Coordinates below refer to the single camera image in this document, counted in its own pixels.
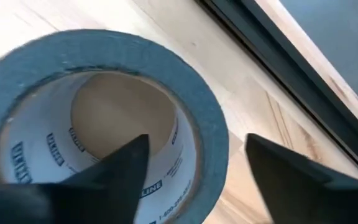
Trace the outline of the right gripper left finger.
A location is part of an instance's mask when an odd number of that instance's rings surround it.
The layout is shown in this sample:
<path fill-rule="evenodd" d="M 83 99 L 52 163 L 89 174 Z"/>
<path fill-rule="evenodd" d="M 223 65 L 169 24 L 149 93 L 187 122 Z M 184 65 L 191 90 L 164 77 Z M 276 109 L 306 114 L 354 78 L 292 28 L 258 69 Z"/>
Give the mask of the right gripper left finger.
<path fill-rule="evenodd" d="M 0 184 L 0 224 L 133 224 L 149 152 L 141 134 L 59 183 Z"/>

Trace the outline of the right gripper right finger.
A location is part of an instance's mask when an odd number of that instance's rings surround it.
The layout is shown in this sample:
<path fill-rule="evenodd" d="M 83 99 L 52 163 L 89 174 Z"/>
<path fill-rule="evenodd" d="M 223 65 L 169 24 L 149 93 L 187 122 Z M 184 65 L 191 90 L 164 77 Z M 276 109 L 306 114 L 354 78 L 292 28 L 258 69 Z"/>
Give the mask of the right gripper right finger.
<path fill-rule="evenodd" d="M 274 224 L 358 224 L 358 179 L 253 133 L 246 154 Z"/>

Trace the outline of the grey duct tape roll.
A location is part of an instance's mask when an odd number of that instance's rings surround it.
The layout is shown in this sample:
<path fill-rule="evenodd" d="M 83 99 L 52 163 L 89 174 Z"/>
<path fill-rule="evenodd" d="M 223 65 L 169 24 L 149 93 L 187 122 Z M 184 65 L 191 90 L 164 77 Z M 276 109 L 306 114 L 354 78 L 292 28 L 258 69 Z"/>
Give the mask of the grey duct tape roll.
<path fill-rule="evenodd" d="M 54 180 L 92 161 L 69 120 L 75 91 L 95 72 L 124 72 L 156 83 L 180 106 L 168 140 L 179 146 L 153 160 L 138 224 L 202 224 L 226 180 L 229 137 L 222 109 L 197 72 L 142 37 L 110 30 L 66 30 L 31 40 L 0 58 L 0 177 Z"/>

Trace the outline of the black aluminium table frame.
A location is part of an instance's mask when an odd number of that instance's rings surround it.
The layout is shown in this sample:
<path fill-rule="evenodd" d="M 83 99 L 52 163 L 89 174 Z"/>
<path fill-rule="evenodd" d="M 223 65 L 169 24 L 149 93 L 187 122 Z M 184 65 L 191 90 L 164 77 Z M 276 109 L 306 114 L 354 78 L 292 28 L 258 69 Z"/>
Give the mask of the black aluminium table frame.
<path fill-rule="evenodd" d="M 358 119 L 256 0 L 195 0 L 358 168 Z"/>

